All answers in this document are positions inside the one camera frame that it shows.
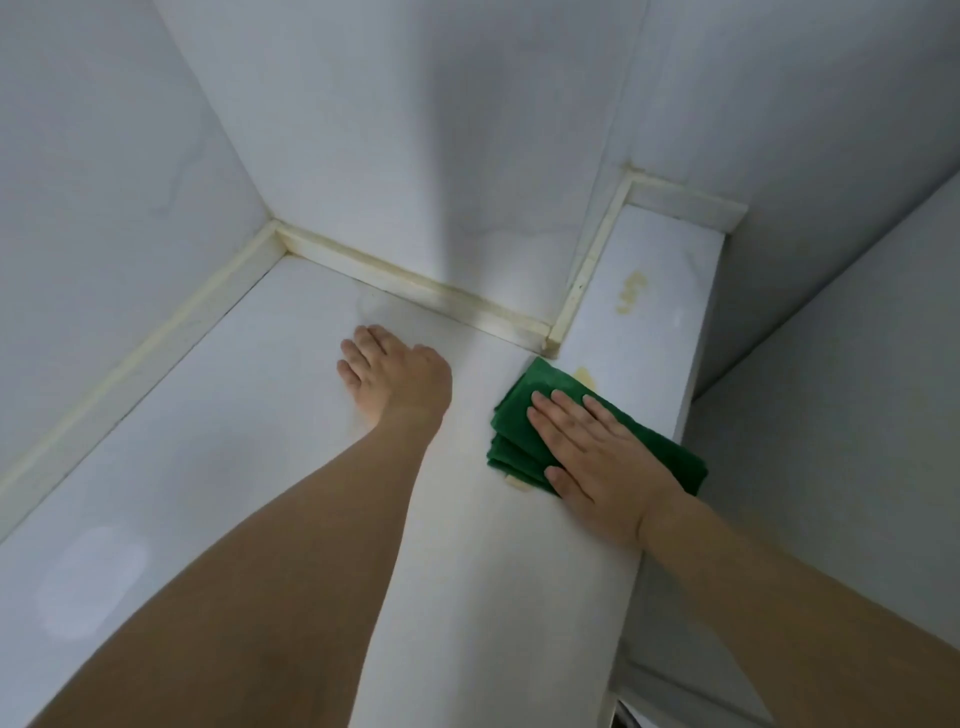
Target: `stain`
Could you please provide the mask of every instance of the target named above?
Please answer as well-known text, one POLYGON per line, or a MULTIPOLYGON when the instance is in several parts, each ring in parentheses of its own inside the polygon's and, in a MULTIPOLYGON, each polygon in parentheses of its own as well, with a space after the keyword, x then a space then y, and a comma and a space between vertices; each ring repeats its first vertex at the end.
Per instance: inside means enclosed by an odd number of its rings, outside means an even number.
POLYGON ((524 483, 522 480, 517 477, 513 477, 512 475, 506 475, 503 479, 506 480, 509 485, 514 486, 519 491, 526 492, 534 489, 532 485, 524 483))
POLYGON ((649 281, 646 276, 639 271, 633 271, 627 279, 623 281, 623 290, 620 291, 620 303, 616 307, 616 312, 621 316, 625 316, 634 310, 636 298, 640 295, 640 291, 646 288, 648 284, 649 281))
POLYGON ((597 383, 593 381, 593 376, 587 371, 587 367, 577 367, 573 373, 573 378, 593 392, 597 391, 597 383))

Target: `green cloth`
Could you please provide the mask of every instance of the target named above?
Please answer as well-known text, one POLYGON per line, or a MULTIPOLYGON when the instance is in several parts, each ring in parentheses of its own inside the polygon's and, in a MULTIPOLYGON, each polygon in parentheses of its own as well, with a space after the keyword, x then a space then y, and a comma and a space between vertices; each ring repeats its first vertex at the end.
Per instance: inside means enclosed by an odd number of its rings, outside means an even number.
POLYGON ((703 460, 652 429, 639 425, 630 415, 540 358, 527 368, 493 410, 492 425, 496 434, 487 452, 488 465, 556 495, 543 471, 547 466, 560 463, 527 420, 527 407, 534 391, 549 397, 555 389, 566 392, 578 403, 583 401, 584 395, 597 398, 674 474, 685 491, 697 495, 700 484, 707 477, 707 465, 703 460))

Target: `white marble tile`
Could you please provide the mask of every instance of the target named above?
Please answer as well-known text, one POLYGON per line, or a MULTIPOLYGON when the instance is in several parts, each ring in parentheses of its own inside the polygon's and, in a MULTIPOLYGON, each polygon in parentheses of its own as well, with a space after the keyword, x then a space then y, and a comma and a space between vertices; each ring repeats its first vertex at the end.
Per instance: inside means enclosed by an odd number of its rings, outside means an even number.
POLYGON ((552 319, 642 3, 156 4, 277 217, 552 319))
POLYGON ((266 222, 150 3, 0 21, 0 473, 266 222))

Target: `wrist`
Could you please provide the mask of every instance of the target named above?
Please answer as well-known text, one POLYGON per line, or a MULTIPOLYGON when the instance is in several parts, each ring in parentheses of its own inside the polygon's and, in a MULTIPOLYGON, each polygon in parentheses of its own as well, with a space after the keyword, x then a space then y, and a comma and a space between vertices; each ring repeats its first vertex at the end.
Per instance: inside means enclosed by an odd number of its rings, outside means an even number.
POLYGON ((423 407, 395 406, 387 407, 380 416, 377 427, 397 429, 409 437, 433 439, 444 420, 443 414, 436 414, 423 407))
POLYGON ((651 498, 636 529, 644 551, 655 551, 660 538, 682 525, 699 501, 681 488, 664 488, 651 498))

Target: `baseboard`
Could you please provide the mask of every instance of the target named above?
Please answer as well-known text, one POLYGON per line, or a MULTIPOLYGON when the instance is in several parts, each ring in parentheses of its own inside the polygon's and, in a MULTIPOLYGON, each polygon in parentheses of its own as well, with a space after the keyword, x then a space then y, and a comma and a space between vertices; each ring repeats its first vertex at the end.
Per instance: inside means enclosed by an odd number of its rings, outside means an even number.
POLYGON ((277 235, 293 255, 320 263, 523 349, 536 353, 543 350, 543 342, 550 332, 550 325, 543 321, 286 223, 279 224, 277 235))
POLYGON ((0 541, 286 253, 271 221, 0 477, 0 541))
POLYGON ((643 170, 628 173, 632 185, 627 205, 643 207, 701 228, 730 234, 747 214, 747 206, 663 180, 643 170))
POLYGON ((600 254, 603 253, 603 249, 607 245, 610 233, 613 232, 613 226, 616 225, 616 218, 626 204, 627 195, 630 193, 632 185, 633 172, 628 170, 617 186, 616 191, 613 193, 613 199, 610 201, 610 206, 607 207, 607 213, 600 221, 600 227, 597 228, 597 233, 593 236, 593 242, 590 243, 587 254, 584 255, 584 259, 580 262, 580 270, 577 271, 577 275, 573 279, 573 284, 566 293, 566 299, 560 309, 560 315, 557 317, 557 321, 547 335, 543 349, 551 356, 557 355, 560 351, 560 345, 564 342, 567 333, 570 331, 570 325, 573 324, 573 317, 577 315, 577 310, 580 308, 580 301, 583 300, 584 295, 587 293, 587 286, 590 283, 590 279, 593 278, 593 271, 596 269, 597 263, 600 261, 600 254))

